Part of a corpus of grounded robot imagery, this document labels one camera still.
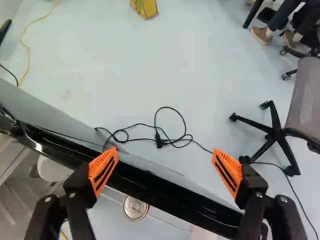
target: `light blue floor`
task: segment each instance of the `light blue floor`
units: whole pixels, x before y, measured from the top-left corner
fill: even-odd
[[[19,32],[52,4],[53,0],[24,0],[14,17],[0,62],[17,76],[26,65]],[[264,143],[264,133],[231,123],[228,117],[237,112],[271,124],[269,111],[258,106],[273,100],[284,124],[294,79],[285,82],[280,75],[296,68],[297,60],[279,55],[280,37],[271,46],[262,46],[242,28],[250,9],[242,0],[158,0],[157,5],[159,16],[145,21],[128,0],[62,0],[47,19],[25,34],[31,62],[21,88],[90,126],[111,131],[137,122],[152,125],[156,110],[171,106],[180,111],[188,133],[204,147],[218,148],[234,158],[252,155]],[[12,81],[2,70],[0,77]],[[163,111],[157,121],[171,138],[183,132],[174,113]],[[145,128],[130,134],[154,137]],[[303,140],[288,138],[288,142],[302,173],[291,182],[320,232],[320,157]],[[131,142],[124,147],[233,202],[212,167],[212,156],[195,144],[158,150],[150,142]],[[259,160],[288,165],[278,145]],[[295,200],[278,169],[264,165],[256,169],[268,181],[271,196],[284,194]],[[309,239],[315,239],[302,219]]]

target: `cable connector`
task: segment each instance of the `cable connector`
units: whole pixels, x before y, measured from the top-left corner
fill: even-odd
[[[158,133],[158,131],[156,131],[154,138],[155,138],[156,147],[158,149],[161,149],[164,146],[164,143],[162,142],[160,134]]]

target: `yellow cable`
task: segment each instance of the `yellow cable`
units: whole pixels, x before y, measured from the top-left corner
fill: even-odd
[[[20,37],[19,37],[19,40],[20,40],[20,44],[25,47],[26,49],[26,69],[25,69],[25,72],[24,74],[22,75],[22,77],[20,78],[19,82],[18,82],[18,88],[20,87],[22,81],[24,80],[25,76],[27,75],[28,71],[29,71],[29,67],[30,67],[30,47],[26,44],[24,44],[23,42],[23,37],[27,31],[27,28],[29,27],[30,24],[33,24],[39,20],[42,20],[42,19],[45,19],[46,17],[48,17],[52,11],[54,10],[54,8],[60,3],[60,0],[56,0],[56,2],[52,5],[52,7],[50,8],[49,12],[42,16],[42,17],[39,17],[39,18],[36,18],[30,22],[28,22],[27,25],[25,25],[24,29],[22,30],[22,32],[20,33]]]
[[[68,238],[66,237],[63,231],[60,231],[60,235],[63,237],[64,240],[68,240]]]

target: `brown shoe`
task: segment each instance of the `brown shoe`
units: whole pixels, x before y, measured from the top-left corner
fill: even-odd
[[[284,43],[287,47],[291,49],[295,49],[297,47],[297,43],[293,40],[294,33],[291,31],[286,31],[283,35],[284,37]]]
[[[273,36],[266,36],[267,27],[259,28],[254,26],[250,29],[250,32],[263,45],[269,45],[272,41]]]

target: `yellow bag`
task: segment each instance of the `yellow bag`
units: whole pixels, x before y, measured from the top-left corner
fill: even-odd
[[[158,15],[156,0],[130,0],[130,6],[144,19]]]

